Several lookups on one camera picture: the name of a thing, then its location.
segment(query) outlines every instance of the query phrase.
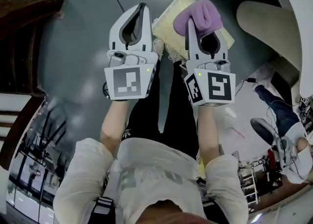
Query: floor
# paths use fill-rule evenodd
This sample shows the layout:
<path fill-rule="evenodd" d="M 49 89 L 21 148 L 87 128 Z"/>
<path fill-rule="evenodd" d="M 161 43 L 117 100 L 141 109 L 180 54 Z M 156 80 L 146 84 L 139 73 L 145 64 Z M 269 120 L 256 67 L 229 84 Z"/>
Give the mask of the floor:
<path fill-rule="evenodd" d="M 172 0 L 119 1 L 125 10 L 140 2 L 147 3 L 154 19 Z M 239 28 L 235 12 L 244 0 L 211 1 L 219 10 L 225 28 L 235 39 L 228 55 L 232 71 L 237 75 L 236 83 L 239 84 L 270 58 L 273 50 Z M 255 1 L 277 4 L 277 0 Z M 106 52 L 109 49 L 109 30 L 122 14 L 122 9 L 117 0 L 66 0 L 62 13 L 61 19 L 51 20 L 45 29 L 39 60 L 39 82 L 49 99 L 57 101 L 67 118 L 66 141 L 62 145 L 72 153 L 76 141 L 86 137 L 99 138 L 101 124 L 110 105 L 110 101 L 102 94 L 105 81 L 103 68 L 108 64 Z M 172 65 L 164 58 L 160 71 L 160 96 L 163 102 L 160 105 L 161 129 L 167 114 L 172 72 Z M 238 107 L 235 112 L 242 116 L 237 119 L 227 116 L 227 121 L 236 131 L 226 128 L 220 134 L 225 152 L 238 149 L 242 157 L 250 157 L 250 149 L 258 150 L 261 145 L 251 141 L 254 139 L 253 133 L 243 134 L 244 138 L 237 134 L 237 131 L 243 131 L 238 127 L 239 118 L 246 125 L 250 117 L 260 116 L 261 113 L 261 110 L 255 110 L 257 106 L 247 106 L 245 99 L 248 97 L 244 95 L 252 93 L 250 90 L 248 84 L 245 84 L 236 103 L 228 106 L 231 109 Z"/>

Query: purple towel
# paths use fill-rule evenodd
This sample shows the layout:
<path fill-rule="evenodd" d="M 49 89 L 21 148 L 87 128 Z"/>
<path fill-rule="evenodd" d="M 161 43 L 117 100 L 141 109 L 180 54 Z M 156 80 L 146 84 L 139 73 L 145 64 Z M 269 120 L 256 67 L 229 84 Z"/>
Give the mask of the purple towel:
<path fill-rule="evenodd" d="M 201 39 L 223 27 L 219 12 L 209 0 L 198 0 L 176 16 L 173 27 L 181 36 L 186 34 L 186 25 L 190 17 L 193 18 Z"/>

